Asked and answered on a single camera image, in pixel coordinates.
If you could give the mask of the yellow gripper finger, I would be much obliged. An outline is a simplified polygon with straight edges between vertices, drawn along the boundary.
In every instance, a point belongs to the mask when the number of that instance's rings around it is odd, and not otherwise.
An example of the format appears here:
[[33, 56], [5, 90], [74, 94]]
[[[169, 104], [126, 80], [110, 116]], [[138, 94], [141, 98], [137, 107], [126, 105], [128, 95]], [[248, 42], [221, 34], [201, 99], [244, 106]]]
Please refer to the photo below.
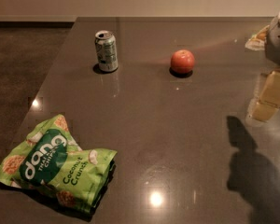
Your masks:
[[266, 122], [280, 109], [280, 67], [266, 76], [265, 82], [251, 101], [249, 117]]

